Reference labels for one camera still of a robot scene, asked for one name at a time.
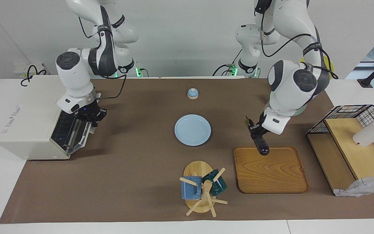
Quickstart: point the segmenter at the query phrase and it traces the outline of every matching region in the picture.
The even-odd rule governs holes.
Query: dark green mug
[[[218,178],[218,180],[216,180],[216,182],[213,182],[213,179],[217,174],[218,169],[215,169],[214,171],[210,172],[202,178],[202,183],[204,183],[206,180],[210,180],[212,182],[212,188],[209,192],[212,197],[221,194],[227,188],[227,185],[221,176]]]

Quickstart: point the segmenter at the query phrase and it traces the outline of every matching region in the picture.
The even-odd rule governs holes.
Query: wooden tray
[[[268,156],[255,147],[234,150],[236,176],[243,193],[305,193],[309,190],[300,156],[293,147],[271,147]]]

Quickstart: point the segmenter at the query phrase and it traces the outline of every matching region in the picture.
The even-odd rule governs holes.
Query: wire rack
[[[330,133],[325,125],[326,119],[356,118],[365,127],[374,121],[374,105],[338,106],[333,108],[308,134]]]

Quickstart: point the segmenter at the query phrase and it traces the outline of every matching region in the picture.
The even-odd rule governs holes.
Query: cable
[[[219,71],[221,68],[223,68],[223,67],[228,67],[228,65],[227,64],[224,64],[224,65],[221,65],[220,67],[218,67],[215,71],[214,71],[214,73],[213,73],[213,75],[212,76],[214,76],[216,73],[217,73],[217,71]]]
[[[229,72],[231,72],[232,70],[226,70],[226,71],[224,71],[223,73],[221,73],[221,76],[227,76],[227,74],[229,73]]]
[[[122,90],[123,90],[123,87],[125,86],[125,81],[126,81],[126,74],[121,76],[121,77],[124,77],[123,78],[123,83],[122,83],[122,86],[120,87],[120,90],[119,90],[119,93],[114,96],[114,97],[101,97],[101,98],[96,98],[96,100],[104,100],[104,99],[114,99],[114,98],[118,98],[120,96],[120,94],[122,93]]]
[[[295,37],[293,37],[293,38],[291,38],[291,39],[289,39],[285,44],[283,44],[278,50],[276,50],[272,55],[267,55],[266,53],[265,53],[265,50],[264,50],[264,44],[263,43],[261,43],[261,46],[262,46],[262,52],[264,53],[264,55],[266,56],[266,57],[272,57],[273,55],[276,55],[276,53],[278,53],[282,48],[284,48],[288,43],[290,43],[292,40],[294,40],[295,38],[297,38],[297,37],[301,37],[301,36],[309,36],[309,37],[311,37],[312,35],[311,34],[307,34],[307,33],[303,33],[303,34],[300,34],[300,35],[297,35],[297,36],[295,36]]]
[[[325,54],[325,56],[327,57],[327,59],[328,59],[328,69],[330,69],[330,71],[331,71],[331,59],[330,59],[330,56],[328,56],[327,52],[325,52],[325,50],[323,48],[320,48],[319,50],[321,52],[323,52]]]
[[[265,13],[262,15],[262,20],[261,20],[261,32],[263,32],[264,30],[264,18],[265,18]],[[291,39],[289,39],[285,44],[283,44],[278,50],[276,50],[272,55],[267,55],[265,53],[265,50],[264,50],[264,40],[261,40],[261,47],[262,47],[262,52],[264,53],[264,55],[266,57],[272,57],[274,56],[276,53],[278,53],[282,48],[284,48],[288,43],[290,43],[292,40],[294,40],[295,38],[298,38],[298,37],[301,37],[301,36],[309,36],[309,37],[312,37],[313,35],[311,34],[307,34],[307,33],[303,33],[303,34],[300,34],[300,35],[297,35]]]
[[[82,24],[82,20],[81,20],[80,17],[79,17],[79,22],[80,22],[80,26],[82,27],[83,34],[84,34],[84,36],[85,36],[86,38],[91,38],[92,36],[95,36],[95,35],[96,35],[96,33],[95,33],[95,34],[93,34],[92,36],[87,36],[86,32],[84,31],[83,24]]]
[[[40,75],[40,74],[43,73],[43,72],[44,72],[43,75],[47,74],[47,71],[44,70],[44,69],[41,70],[41,71],[37,71],[37,67],[36,67],[35,65],[31,65],[31,66],[29,66],[29,67],[28,67],[28,71],[27,71],[27,78],[21,80],[21,86],[23,86],[23,87],[27,87],[27,86],[28,86],[28,85],[23,84],[23,82],[27,80],[28,83],[30,83],[30,80],[31,80],[32,77],[33,77],[33,76],[30,76],[31,68],[34,68],[34,70],[35,70],[35,74],[37,74],[37,75]]]
[[[141,68],[140,70],[141,70],[141,71],[146,71],[146,72],[147,72],[147,75],[148,75],[148,77],[150,77],[150,73],[148,73],[148,70],[147,70],[147,69],[145,69],[145,68]]]
[[[327,68],[322,68],[322,67],[319,67],[319,66],[313,66],[313,68],[317,68],[317,69],[321,69],[321,70],[323,70],[323,71],[326,71],[326,72],[330,73],[330,74],[331,74],[331,77],[333,77],[334,79],[336,79],[336,80],[339,79],[339,76],[338,76],[338,75],[336,75],[334,72],[328,70]]]
[[[242,50],[243,50],[243,49],[241,49],[241,50],[239,51],[238,55],[236,55],[236,58],[235,58],[235,59],[233,60],[233,62],[232,62],[233,64],[235,64],[235,61],[236,61],[236,59],[239,57],[239,55],[240,55],[240,53],[242,52]]]

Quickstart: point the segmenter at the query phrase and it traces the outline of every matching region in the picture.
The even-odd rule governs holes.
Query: wooden peg
[[[227,204],[227,201],[218,200],[218,199],[212,199],[212,202],[215,202],[215,203],[222,203],[222,204]]]
[[[204,193],[210,192],[211,189],[212,189],[212,182],[210,180],[206,180],[204,182],[204,188],[203,188]]]
[[[189,184],[189,185],[197,186],[197,183],[196,183],[196,182],[191,181],[191,180],[186,179],[186,178],[183,178],[183,177],[180,177],[180,181],[186,182],[186,183]]]
[[[213,179],[213,182],[216,182],[218,180],[218,178],[223,174],[223,172],[225,171],[226,169],[224,169],[224,167],[220,170],[220,172],[217,173],[217,175],[214,177]]]
[[[214,206],[213,206],[213,203],[212,203],[212,197],[210,196],[210,194],[208,192],[206,192],[206,197],[207,197],[207,201],[209,203],[209,206],[210,206],[210,210],[212,211],[212,216],[213,218],[216,217],[216,211],[214,210]]]
[[[192,212],[193,212],[193,210],[200,204],[202,202],[202,200],[198,200],[195,204],[194,204],[194,206],[193,207],[191,207],[191,209],[190,210],[188,210],[188,212],[186,213],[186,215],[187,216],[189,216]]]

